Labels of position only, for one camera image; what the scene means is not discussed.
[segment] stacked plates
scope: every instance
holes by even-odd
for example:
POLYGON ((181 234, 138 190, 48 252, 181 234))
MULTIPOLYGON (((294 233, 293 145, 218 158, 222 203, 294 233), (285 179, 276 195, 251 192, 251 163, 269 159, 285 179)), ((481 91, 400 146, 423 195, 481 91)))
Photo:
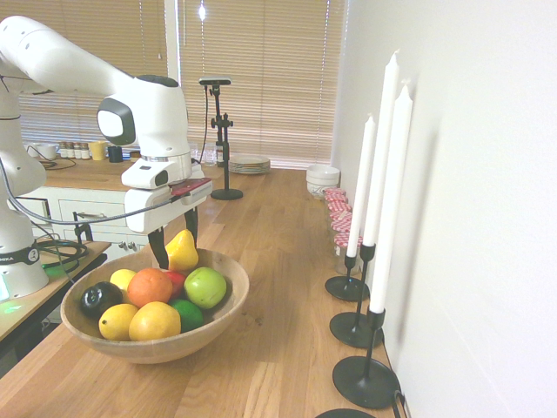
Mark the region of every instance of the stacked plates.
POLYGON ((228 162, 228 169, 240 174, 263 174, 270 168, 271 161, 258 155, 234 155, 228 162))

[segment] wooden countertop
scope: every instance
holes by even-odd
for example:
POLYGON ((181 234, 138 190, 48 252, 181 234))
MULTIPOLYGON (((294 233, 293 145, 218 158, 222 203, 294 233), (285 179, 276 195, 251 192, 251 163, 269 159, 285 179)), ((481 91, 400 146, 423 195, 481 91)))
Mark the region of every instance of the wooden countertop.
MULTIPOLYGON (((340 360, 366 351, 329 331, 331 318, 355 304, 325 290, 337 274, 323 201, 307 192, 303 171, 231 174, 231 187, 244 197, 199 206, 198 238, 250 276, 244 311, 228 330, 181 360, 134 365, 87 348, 60 326, 0 380, 0 416, 314 418, 364 410, 332 383, 340 360)), ((183 217, 173 221, 167 239, 184 226, 183 217)), ((383 347, 373 357, 388 364, 383 347)), ((394 417, 388 409, 366 412, 394 417)))
MULTIPOLYGON (((89 253, 79 261, 79 267, 70 272, 70 277, 86 268, 99 254, 103 253, 109 246, 108 242, 95 241, 85 243, 89 248, 89 253)), ((52 254, 41 253, 42 263, 56 262, 57 258, 52 254)), ((59 268, 52 268, 48 271, 49 284, 37 292, 24 296, 23 298, 6 300, 0 302, 0 340, 13 331, 29 315, 33 314, 43 305, 54 293, 60 290, 67 282, 68 277, 59 268)))
MULTIPOLYGON (((127 192, 130 187, 122 184, 121 176, 133 163, 123 161, 111 163, 108 159, 93 161, 92 159, 57 159, 55 170, 46 171, 46 183, 48 187, 69 187, 72 189, 93 189, 115 192, 127 192)), ((207 167, 203 165, 205 176, 218 178, 222 176, 223 170, 216 166, 207 167)))

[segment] camera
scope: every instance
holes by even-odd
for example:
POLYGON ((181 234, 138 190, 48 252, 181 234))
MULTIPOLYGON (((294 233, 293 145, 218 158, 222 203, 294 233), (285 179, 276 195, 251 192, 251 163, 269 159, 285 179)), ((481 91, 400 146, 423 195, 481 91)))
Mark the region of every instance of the camera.
POLYGON ((228 76, 203 76, 199 79, 201 85, 228 85, 232 79, 228 76))

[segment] cabinet handle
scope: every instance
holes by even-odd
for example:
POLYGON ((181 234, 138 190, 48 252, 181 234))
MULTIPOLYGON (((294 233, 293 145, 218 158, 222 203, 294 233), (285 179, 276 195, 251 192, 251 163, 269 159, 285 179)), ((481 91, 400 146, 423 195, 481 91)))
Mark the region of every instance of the cabinet handle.
POLYGON ((80 212, 77 214, 77 216, 79 216, 80 218, 90 218, 90 219, 106 218, 106 215, 104 215, 104 213, 99 213, 98 215, 94 215, 92 213, 80 212))

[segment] red apple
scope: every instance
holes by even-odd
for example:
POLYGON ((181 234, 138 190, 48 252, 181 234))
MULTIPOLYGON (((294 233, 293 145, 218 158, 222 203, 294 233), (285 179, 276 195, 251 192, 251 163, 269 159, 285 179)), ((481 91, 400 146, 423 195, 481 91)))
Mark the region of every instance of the red apple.
POLYGON ((178 272, 165 272, 172 282, 171 299, 178 299, 184 292, 185 276, 178 272))

